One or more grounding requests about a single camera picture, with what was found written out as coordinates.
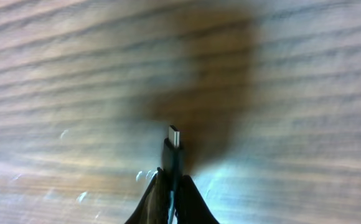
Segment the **wood grain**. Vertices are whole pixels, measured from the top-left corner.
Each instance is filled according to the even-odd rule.
[[[361,1],[0,1],[0,223],[123,223],[169,123],[220,223],[361,223]]]

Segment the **wooden surface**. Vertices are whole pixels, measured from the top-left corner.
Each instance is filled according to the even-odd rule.
[[[123,223],[169,123],[221,223],[361,223],[361,0],[0,0],[0,224]]]

